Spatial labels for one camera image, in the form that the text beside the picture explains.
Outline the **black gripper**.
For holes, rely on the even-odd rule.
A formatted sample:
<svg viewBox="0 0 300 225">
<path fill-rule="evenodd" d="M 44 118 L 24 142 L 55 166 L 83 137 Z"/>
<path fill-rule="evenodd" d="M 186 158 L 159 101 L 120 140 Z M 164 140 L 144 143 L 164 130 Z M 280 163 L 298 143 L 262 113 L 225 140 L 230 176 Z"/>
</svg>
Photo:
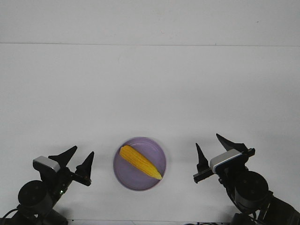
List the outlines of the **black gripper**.
<svg viewBox="0 0 300 225">
<path fill-rule="evenodd" d="M 248 150 L 243 143 L 232 142 L 220 134 L 217 139 L 226 151 L 237 150 L 242 155 L 231 160 L 217 169 L 219 182 L 226 189 L 227 195 L 234 205 L 246 214 L 252 214 L 259 210 L 263 202 L 270 194 L 266 179 L 260 174 L 246 168 L 246 162 L 252 156 L 254 149 Z M 193 175 L 194 182 L 198 183 L 212 175 L 210 161 L 206 159 L 198 143 L 196 150 L 198 154 L 197 173 Z"/>
<path fill-rule="evenodd" d="M 73 181 L 86 186 L 91 185 L 93 151 L 81 165 L 76 167 L 75 172 L 66 168 L 76 150 L 77 146 L 73 146 L 61 154 L 48 156 L 49 159 L 59 164 L 60 170 L 52 177 L 42 175 L 41 180 L 29 181 L 21 188 L 18 193 L 19 211 L 24 214 L 47 214 L 66 193 Z"/>
</svg>

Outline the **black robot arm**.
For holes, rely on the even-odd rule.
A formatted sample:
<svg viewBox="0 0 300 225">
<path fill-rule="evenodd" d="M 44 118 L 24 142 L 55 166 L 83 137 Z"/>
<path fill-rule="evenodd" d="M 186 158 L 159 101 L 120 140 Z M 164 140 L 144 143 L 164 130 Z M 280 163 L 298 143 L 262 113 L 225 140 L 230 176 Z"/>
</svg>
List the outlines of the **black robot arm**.
<svg viewBox="0 0 300 225">
<path fill-rule="evenodd" d="M 218 176 L 219 183 L 239 210 L 230 223 L 298 225 L 300 213 L 290 204 L 276 198 L 262 175 L 246 167 L 246 162 L 255 155 L 255 149 L 243 143 L 234 143 L 219 134 L 216 136 L 226 151 L 207 160 L 199 144 L 196 144 L 198 164 L 193 179 L 198 183 L 214 174 Z"/>
<path fill-rule="evenodd" d="M 66 193 L 69 185 L 76 181 L 85 186 L 91 185 L 91 169 L 94 152 L 72 172 L 68 163 L 77 150 L 73 146 L 67 151 L 52 156 L 39 156 L 32 165 L 40 174 L 39 180 L 32 180 L 22 186 L 18 193 L 18 206 L 6 213 L 2 225 L 67 225 L 68 220 L 54 210 L 54 206 Z"/>
</svg>

